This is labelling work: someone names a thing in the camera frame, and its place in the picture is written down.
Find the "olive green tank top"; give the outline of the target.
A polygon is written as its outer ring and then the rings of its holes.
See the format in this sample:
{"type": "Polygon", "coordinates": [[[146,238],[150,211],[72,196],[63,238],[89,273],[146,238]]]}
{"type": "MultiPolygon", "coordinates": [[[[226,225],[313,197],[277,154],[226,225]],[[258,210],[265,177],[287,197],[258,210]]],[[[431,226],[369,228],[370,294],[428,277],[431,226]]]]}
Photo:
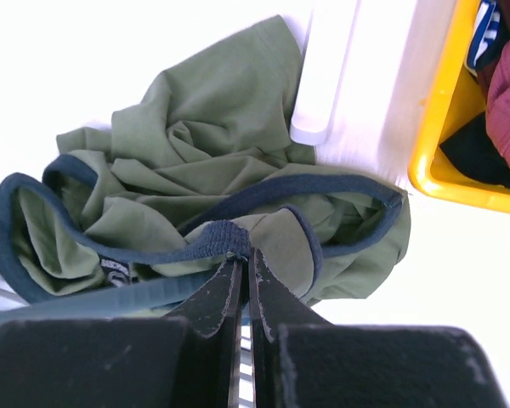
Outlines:
{"type": "Polygon", "coordinates": [[[280,16],[161,72],[106,130],[0,184],[0,275],[33,305],[204,273],[253,248],[307,305],[370,296],[407,252],[407,194],[293,142],[301,54],[280,16]]]}

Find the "dark teal hanger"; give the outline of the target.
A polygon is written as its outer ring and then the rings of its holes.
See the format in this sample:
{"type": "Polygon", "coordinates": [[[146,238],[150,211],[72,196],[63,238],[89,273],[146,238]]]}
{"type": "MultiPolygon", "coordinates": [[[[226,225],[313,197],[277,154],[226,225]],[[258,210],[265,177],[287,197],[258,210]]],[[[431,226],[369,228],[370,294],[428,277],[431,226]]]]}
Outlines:
{"type": "Polygon", "coordinates": [[[213,276],[204,273],[165,277],[129,286],[109,287],[59,297],[20,309],[0,312],[0,324],[11,320],[109,318],[180,303],[213,276]]]}

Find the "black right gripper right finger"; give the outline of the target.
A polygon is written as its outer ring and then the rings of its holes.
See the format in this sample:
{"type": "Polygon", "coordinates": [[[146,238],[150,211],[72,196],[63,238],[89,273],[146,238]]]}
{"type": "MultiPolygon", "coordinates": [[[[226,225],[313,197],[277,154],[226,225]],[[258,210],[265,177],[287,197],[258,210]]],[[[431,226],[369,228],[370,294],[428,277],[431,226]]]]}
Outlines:
{"type": "Polygon", "coordinates": [[[324,325],[332,323],[315,313],[280,282],[258,248],[253,248],[248,260],[249,311],[254,342],[272,343],[278,326],[324,325]]]}

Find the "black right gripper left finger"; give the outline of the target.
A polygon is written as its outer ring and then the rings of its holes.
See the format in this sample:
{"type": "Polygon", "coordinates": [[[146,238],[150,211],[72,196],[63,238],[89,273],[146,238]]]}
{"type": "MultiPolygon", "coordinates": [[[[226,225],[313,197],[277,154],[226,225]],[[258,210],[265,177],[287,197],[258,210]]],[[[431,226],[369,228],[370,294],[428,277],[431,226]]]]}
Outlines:
{"type": "Polygon", "coordinates": [[[214,337],[236,316],[242,305],[242,261],[227,259],[215,274],[178,307],[165,315],[166,319],[183,319],[202,337],[214,337]]]}

